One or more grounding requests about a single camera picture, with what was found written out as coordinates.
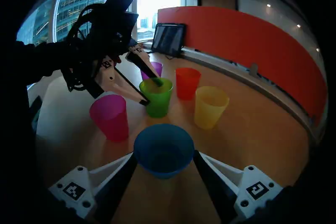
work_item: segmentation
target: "window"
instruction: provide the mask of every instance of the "window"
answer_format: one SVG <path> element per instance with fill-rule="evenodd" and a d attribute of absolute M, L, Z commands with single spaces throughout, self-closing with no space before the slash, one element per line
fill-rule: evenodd
<path fill-rule="evenodd" d="M 138 40 L 152 39 L 154 37 L 155 26 L 158 23 L 157 15 L 159 9 L 180 7 L 181 2 L 182 0 L 138 0 Z"/>

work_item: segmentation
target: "wooden table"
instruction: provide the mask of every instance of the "wooden table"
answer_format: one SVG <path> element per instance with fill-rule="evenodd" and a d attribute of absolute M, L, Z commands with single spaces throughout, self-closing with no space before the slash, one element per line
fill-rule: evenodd
<path fill-rule="evenodd" d="M 106 140 L 89 118 L 94 99 L 87 91 L 67 90 L 62 77 L 45 95 L 37 128 L 37 149 L 46 186 L 77 165 L 89 170 L 133 150 L 136 136 L 146 127 L 170 123 L 185 129 L 199 151 L 228 165 L 243 169 L 253 164 L 281 186 L 292 185 L 308 159 L 305 129 L 285 110 L 250 87 L 226 75 L 184 59 L 168 60 L 155 53 L 151 61 L 163 63 L 162 77 L 175 85 L 175 69 L 192 67 L 202 73 L 199 86 L 217 86 L 230 104 L 217 126 L 199 129 L 193 123 L 194 100 L 181 101 L 173 89 L 169 113 L 161 119 L 146 115 L 145 108 L 127 101 L 129 139 Z M 140 70 L 123 58 L 117 67 L 138 86 Z M 112 223 L 220 223 L 193 162 L 169 180 L 152 177 L 137 166 Z"/>

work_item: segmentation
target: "orange wall panel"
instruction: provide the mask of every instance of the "orange wall panel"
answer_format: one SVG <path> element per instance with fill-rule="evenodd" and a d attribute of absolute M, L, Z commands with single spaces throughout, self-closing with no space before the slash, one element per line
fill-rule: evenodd
<path fill-rule="evenodd" d="M 289 34 L 260 18 L 217 7 L 161 9 L 159 23 L 187 25 L 185 46 L 232 60 L 288 92 L 317 122 L 327 86 L 309 53 Z"/>

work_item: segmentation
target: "blue bowl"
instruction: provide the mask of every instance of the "blue bowl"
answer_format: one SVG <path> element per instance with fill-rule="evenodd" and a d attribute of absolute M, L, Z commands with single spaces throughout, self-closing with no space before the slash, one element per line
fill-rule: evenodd
<path fill-rule="evenodd" d="M 150 126 L 134 141 L 138 163 L 159 179 L 171 178 L 183 170 L 192 161 L 194 150 L 189 134 L 172 124 Z"/>

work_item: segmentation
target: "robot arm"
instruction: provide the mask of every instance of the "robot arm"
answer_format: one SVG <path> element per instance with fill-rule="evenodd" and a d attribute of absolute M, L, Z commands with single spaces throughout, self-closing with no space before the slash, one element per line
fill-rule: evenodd
<path fill-rule="evenodd" d="M 72 69 L 61 69 L 69 91 L 87 90 L 94 98 L 104 91 L 113 91 L 140 104 L 149 100 L 116 68 L 115 58 L 128 53 L 133 62 L 150 78 L 159 77 L 149 56 L 131 38 L 137 14 L 126 12 L 133 0 L 107 0 L 104 4 L 87 6 L 68 33 L 66 42 L 77 49 Z M 86 38 L 79 39 L 79 27 L 91 22 Z M 154 80 L 158 86 L 160 80 Z"/>
<path fill-rule="evenodd" d="M 194 163 L 224 224 L 249 219 L 283 189 L 255 166 L 239 170 L 197 150 Z M 107 224 L 113 218 L 136 166 L 133 153 L 92 171 L 78 166 L 49 190 L 79 217 Z"/>

